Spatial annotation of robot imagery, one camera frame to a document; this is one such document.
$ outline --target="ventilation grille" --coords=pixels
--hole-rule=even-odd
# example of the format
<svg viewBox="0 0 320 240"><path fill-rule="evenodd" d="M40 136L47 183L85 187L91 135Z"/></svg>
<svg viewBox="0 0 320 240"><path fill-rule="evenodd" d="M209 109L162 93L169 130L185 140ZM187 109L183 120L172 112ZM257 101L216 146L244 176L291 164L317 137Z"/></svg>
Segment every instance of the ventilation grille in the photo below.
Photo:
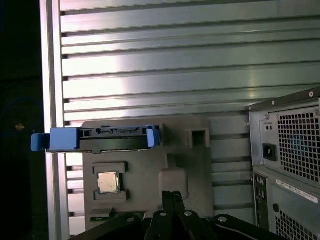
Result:
<svg viewBox="0 0 320 240"><path fill-rule="evenodd" d="M275 217L276 234L290 240L318 240L317 236L280 211Z"/></svg>
<svg viewBox="0 0 320 240"><path fill-rule="evenodd" d="M282 169L319 183L319 119L312 112L281 115L278 131Z"/></svg>

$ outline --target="gray panel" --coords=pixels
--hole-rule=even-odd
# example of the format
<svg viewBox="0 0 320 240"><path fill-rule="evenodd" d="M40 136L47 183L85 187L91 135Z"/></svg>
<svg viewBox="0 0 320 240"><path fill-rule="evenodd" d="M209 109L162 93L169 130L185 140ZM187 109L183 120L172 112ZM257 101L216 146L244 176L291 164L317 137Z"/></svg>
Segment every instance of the gray panel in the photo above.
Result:
<svg viewBox="0 0 320 240"><path fill-rule="evenodd" d="M266 167L253 171L267 178L269 230L291 239L320 239L320 189Z"/></svg>
<svg viewBox="0 0 320 240"><path fill-rule="evenodd" d="M286 85L288 78L290 85L301 84L301 78L304 78L304 84L319 84L317 77L319 67L319 64L298 64L277 68L246 67L141 76L101 76L99 78L91 76L88 79L63 82L63 96L65 99L72 99L126 94L272 87ZM247 95L256 99L255 94L250 95L248 92Z"/></svg>
<svg viewBox="0 0 320 240"><path fill-rule="evenodd" d="M230 139L211 141L213 159L239 158L250 156L249 139Z"/></svg>
<svg viewBox="0 0 320 240"><path fill-rule="evenodd" d="M219 205L241 205L253 204L252 185L240 186L216 186L213 188L213 204Z"/></svg>
<svg viewBox="0 0 320 240"><path fill-rule="evenodd" d="M245 221L250 224L255 224L254 215L255 211L253 208L244 208L244 209L228 209L228 210L216 210L214 215L219 214L228 214L232 217L238 218L242 221Z"/></svg>
<svg viewBox="0 0 320 240"><path fill-rule="evenodd" d="M211 169L213 173L250 171L251 162L241 161L241 162L213 163L211 165Z"/></svg>
<svg viewBox="0 0 320 240"><path fill-rule="evenodd" d="M316 235L319 239L320 237L320 207L319 203L314 203L292 191L287 190L284 187L276 184L276 180L280 180L283 183L289 184L290 186L303 191L314 198L320 200L320 191L314 189L311 191L311 187L306 184L299 184L294 180L290 180L290 178L283 178L278 175L276 178L268 178L267 186L268 186L268 194L270 194L269 198L269 222L270 222L270 230L274 233L277 233L277 226L276 226L276 217L281 219L281 212L284 213L286 216L290 217L297 224L302 226L303 228L307 229L312 233L312 235ZM280 212L273 211L272 205L278 204ZM299 236L297 232L294 231L294 227L290 225L290 221L285 221L282 223L278 221L278 233L281 232L281 226L279 224L284 224L283 227L287 229L288 232L292 232L292 235L296 237L296 239L305 239L306 237L304 234ZM288 237L290 233L282 233L281 235L284 237Z"/></svg>
<svg viewBox="0 0 320 240"><path fill-rule="evenodd" d="M63 76L318 61L320 41L260 43L63 59Z"/></svg>
<svg viewBox="0 0 320 240"><path fill-rule="evenodd" d="M214 184L228 184L228 182L243 182L251 181L251 171L236 171L236 172L216 172L212 174L212 182Z"/></svg>
<svg viewBox="0 0 320 240"><path fill-rule="evenodd" d="M140 5L168 4L168 3L183 3L196 2L203 0L61 0L61 11L97 9L97 8L115 8Z"/></svg>
<svg viewBox="0 0 320 240"><path fill-rule="evenodd" d="M256 99L268 99L272 96L280 94L295 93L304 89L304 87L270 87L270 90L261 91L254 88L244 89L228 89L228 90L213 90L205 92L174 92L174 93L156 93L130 95L130 96L100 96L86 99L69 99L68 103L64 104L65 112L76 111L93 111L118 109L118 108L139 108L139 107L156 107L156 106L175 106L175 105L192 105L192 104L208 104L221 102L236 102L238 100L251 101L254 96ZM248 119L245 116L222 117L216 119L212 124L219 125L214 135L222 134L246 134L249 132L247 126Z"/></svg>
<svg viewBox="0 0 320 240"><path fill-rule="evenodd" d="M107 43L96 45L83 46L66 46L62 48L62 54L84 54L96 52L110 51L128 51L128 50L143 50L157 48L176 48L176 47L192 47L220 44L239 44L239 43L257 43L281 40L301 40L306 37L310 39L320 38L320 30L313 31L298 31L298 32L282 32L282 33L257 33L244 36L202 36L196 39L165 39L165 40L141 40L139 42L122 42L122 43Z"/></svg>
<svg viewBox="0 0 320 240"><path fill-rule="evenodd" d="M309 0L305 4L301 4L299 8L295 7L293 2L297 2L297 0L66 15L61 17L61 31L67 33L156 25L303 17L320 14L320 6L315 0Z"/></svg>
<svg viewBox="0 0 320 240"><path fill-rule="evenodd" d="M249 119L244 116L223 116L210 118L211 135L231 135L249 133Z"/></svg>
<svg viewBox="0 0 320 240"><path fill-rule="evenodd" d="M160 176L164 177L164 174L160 175L160 172L164 173L166 165L168 166L166 164L168 154L174 158L176 166L184 169L188 176L188 187L183 186L183 189L188 188L188 198L184 200L185 207L197 212L202 218L213 216L211 151L209 147L206 147L207 145L210 146L209 131L207 131L207 143L195 147L186 145L188 140L186 131L210 129L210 121L207 117L91 121L86 122L83 127L145 126L150 124L160 126L161 146L149 151L87 153L83 155L84 206L87 230L102 223L90 220L96 217L95 213L92 213L93 209L114 208L116 213L157 210L161 205L159 178ZM97 193L98 183L95 167L99 165L98 173L100 171L110 171L108 169L110 163L127 163L127 171L125 173L120 171L120 173L122 173L123 191L128 192L128 198L122 198L122 196L119 196L120 194L115 193Z"/></svg>
<svg viewBox="0 0 320 240"><path fill-rule="evenodd" d="M172 44L179 44L179 40L192 39L195 43L199 42L197 35L200 39L207 37L215 37L212 43L219 43L222 40L227 43L241 43L250 42L254 39L257 41L266 38L269 40L287 40L299 39L301 34L305 34L304 38L317 34L320 21L318 19L295 19L291 21L268 21L268 22L246 22L238 24L224 24L213 26L181 26L179 28L165 28L165 29L140 29L124 32L107 32L107 33L89 33L83 35L68 35L62 37L62 45L64 47L85 47L86 45L96 44L119 44L125 43L138 44L139 41L154 41L154 44L159 46L158 43L165 43L163 40L174 41ZM62 53L69 49L76 48L62 48Z"/></svg>
<svg viewBox="0 0 320 240"><path fill-rule="evenodd" d="M69 218L70 224L70 235L78 235L85 231L85 217L84 216L73 216Z"/></svg>
<svg viewBox="0 0 320 240"><path fill-rule="evenodd" d="M177 105L177 106L155 106L145 108L129 108L116 110L101 110L101 111L80 111L67 112L64 114L65 121L80 121L83 120L102 120L111 118L132 118L132 117L147 117L147 116L164 116L164 115L185 115L185 114L202 114L202 113L218 113L218 112L234 112L244 111L247 106L256 103L249 102L234 102L223 104L194 104L194 105Z"/></svg>
<svg viewBox="0 0 320 240"><path fill-rule="evenodd" d="M68 194L69 212L85 212L85 196L83 193Z"/></svg>

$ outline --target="black metal arm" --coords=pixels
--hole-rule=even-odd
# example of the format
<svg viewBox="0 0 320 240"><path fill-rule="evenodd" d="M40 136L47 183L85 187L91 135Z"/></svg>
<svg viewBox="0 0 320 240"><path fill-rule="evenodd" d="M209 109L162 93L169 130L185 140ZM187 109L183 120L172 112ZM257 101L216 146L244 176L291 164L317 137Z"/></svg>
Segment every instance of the black metal arm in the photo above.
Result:
<svg viewBox="0 0 320 240"><path fill-rule="evenodd" d="M141 220L125 214L92 228L72 240L284 240L262 228L221 214L212 221L186 210L180 192L162 192L163 210Z"/></svg>

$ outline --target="metal frame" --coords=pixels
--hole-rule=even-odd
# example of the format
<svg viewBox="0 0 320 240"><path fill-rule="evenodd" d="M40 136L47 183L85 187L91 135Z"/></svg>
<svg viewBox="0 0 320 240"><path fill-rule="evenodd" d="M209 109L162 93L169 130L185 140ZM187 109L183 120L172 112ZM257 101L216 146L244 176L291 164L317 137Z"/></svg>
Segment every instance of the metal frame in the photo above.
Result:
<svg viewBox="0 0 320 240"><path fill-rule="evenodd" d="M60 1L40 0L44 131L64 127ZM49 239L68 239L67 168L64 154L46 154Z"/></svg>
<svg viewBox="0 0 320 240"><path fill-rule="evenodd" d="M267 100L248 106L250 121L251 156L253 166L265 165L262 155L260 122L269 120L269 114L320 106L320 87Z"/></svg>
<svg viewBox="0 0 320 240"><path fill-rule="evenodd" d="M276 99L270 99L251 106L248 106L249 111L258 111L264 109L277 108L288 104L296 104L301 101L307 101L311 99L320 98L320 87L315 87L310 90L305 90L297 93L293 93L287 96L278 97Z"/></svg>
<svg viewBox="0 0 320 240"><path fill-rule="evenodd" d="M318 200L320 200L320 190L316 187L310 186L308 184L305 184L303 182L300 182L298 180L295 180L291 177L285 176L281 173L275 172L273 170L267 169L265 167L254 167L253 168L253 172L256 174L259 174L263 177L266 178L266 188L267 188L267 196L268 196L268 203L267 203L267 208L268 208L268 221L269 221L269 230L273 233L276 233L276 224L275 224L275 216L277 215L277 213L275 213L274 208L273 208L273 204L274 204L274 196L273 196L273 188L277 187L280 190L282 190L284 193L289 193L292 194L294 196L294 200L295 201L299 201L299 203L308 203L311 204L313 206L314 209L316 209L316 205L319 205L320 203L313 203L312 201L309 201L301 196L299 196L296 193L293 193L292 191L287 190L286 188L276 184L276 180L279 180L281 182L284 182L286 184L289 184L290 186L297 188L301 191L304 191L305 193L317 198ZM314 218L308 218L307 217L307 221L306 222L302 222L302 224L304 224L305 227L307 227L308 229L312 229L314 233L317 232L316 229L316 225L317 223L315 223L316 219Z"/></svg>

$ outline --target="screw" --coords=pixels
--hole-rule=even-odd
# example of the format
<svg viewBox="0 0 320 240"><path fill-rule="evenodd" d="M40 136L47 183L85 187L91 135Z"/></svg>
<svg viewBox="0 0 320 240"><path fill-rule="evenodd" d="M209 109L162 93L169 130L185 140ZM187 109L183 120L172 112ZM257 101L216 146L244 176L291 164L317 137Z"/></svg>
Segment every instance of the screw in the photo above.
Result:
<svg viewBox="0 0 320 240"><path fill-rule="evenodd" d="M192 216L192 212L186 211L186 212L184 213L184 215L187 216L187 217L190 217L190 216Z"/></svg>
<svg viewBox="0 0 320 240"><path fill-rule="evenodd" d="M219 222L221 222L221 223L225 223L225 222L228 221L228 219L226 219L224 216L219 217L218 220L219 220Z"/></svg>

